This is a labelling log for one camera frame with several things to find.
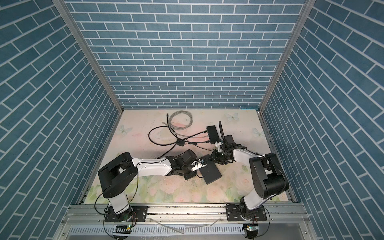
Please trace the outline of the black power adapter with cord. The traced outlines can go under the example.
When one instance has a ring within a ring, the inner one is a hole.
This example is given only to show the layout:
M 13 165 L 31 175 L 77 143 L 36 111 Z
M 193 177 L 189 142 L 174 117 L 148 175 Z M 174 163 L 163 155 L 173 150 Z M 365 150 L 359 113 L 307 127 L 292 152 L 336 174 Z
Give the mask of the black power adapter with cord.
M 181 147 L 183 147 L 184 145 L 193 145 L 203 150 L 207 150 L 207 151 L 213 150 L 213 149 L 206 149 L 206 148 L 200 147 L 199 144 L 211 144 L 211 142 L 210 141 L 190 142 L 188 140 L 178 140 L 175 142 L 175 145 L 181 146 Z

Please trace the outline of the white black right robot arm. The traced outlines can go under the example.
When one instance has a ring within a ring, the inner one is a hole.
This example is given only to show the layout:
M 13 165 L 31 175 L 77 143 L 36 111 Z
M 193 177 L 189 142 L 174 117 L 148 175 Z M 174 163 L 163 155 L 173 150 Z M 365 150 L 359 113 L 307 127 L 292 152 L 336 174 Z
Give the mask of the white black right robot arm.
M 225 138 L 215 142 L 216 149 L 210 160 L 220 165 L 240 163 L 251 170 L 253 189 L 242 197 L 240 207 L 250 212 L 261 207 L 267 200 L 280 195 L 290 187 L 286 174 L 276 154 L 259 154 Z

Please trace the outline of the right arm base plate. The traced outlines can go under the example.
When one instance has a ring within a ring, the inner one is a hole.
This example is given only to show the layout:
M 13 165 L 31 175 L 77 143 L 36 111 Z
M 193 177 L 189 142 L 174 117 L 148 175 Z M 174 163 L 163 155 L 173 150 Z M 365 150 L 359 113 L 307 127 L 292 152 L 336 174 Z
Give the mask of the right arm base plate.
M 226 204 L 226 214 L 228 222 L 239 222 L 239 221 L 266 221 L 267 215 L 264 207 L 260 207 L 254 210 L 247 209 L 246 205 L 240 203 Z

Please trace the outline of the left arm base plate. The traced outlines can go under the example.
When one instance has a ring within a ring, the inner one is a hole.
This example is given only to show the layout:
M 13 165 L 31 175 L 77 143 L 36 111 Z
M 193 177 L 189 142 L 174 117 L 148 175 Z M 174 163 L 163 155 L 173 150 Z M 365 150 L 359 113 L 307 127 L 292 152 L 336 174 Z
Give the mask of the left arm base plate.
M 113 207 L 108 207 L 105 216 L 107 223 L 123 223 L 123 222 L 144 222 L 147 217 L 148 206 L 129 206 L 127 210 L 120 214 L 114 212 Z

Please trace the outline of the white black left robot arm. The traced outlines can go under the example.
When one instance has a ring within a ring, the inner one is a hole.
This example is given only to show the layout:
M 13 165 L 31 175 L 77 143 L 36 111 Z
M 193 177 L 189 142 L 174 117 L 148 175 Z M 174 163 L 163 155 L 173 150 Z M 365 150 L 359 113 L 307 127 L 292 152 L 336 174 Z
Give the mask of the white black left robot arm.
M 159 159 L 133 158 L 130 153 L 122 153 L 101 167 L 98 171 L 103 197 L 108 199 L 115 214 L 121 214 L 130 207 L 125 189 L 136 177 L 183 176 L 185 180 L 197 175 L 197 170 L 205 167 L 192 150 L 178 156 Z

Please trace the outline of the large black box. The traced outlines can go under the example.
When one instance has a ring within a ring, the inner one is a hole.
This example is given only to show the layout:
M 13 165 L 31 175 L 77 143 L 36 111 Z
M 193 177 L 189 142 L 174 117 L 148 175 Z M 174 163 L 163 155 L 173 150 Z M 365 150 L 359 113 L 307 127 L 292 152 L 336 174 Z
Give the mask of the large black box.
M 202 167 L 199 168 L 199 171 L 207 185 L 219 180 L 222 177 L 222 174 L 216 164 L 209 160 L 209 158 L 209 155 L 201 157 L 200 164 Z

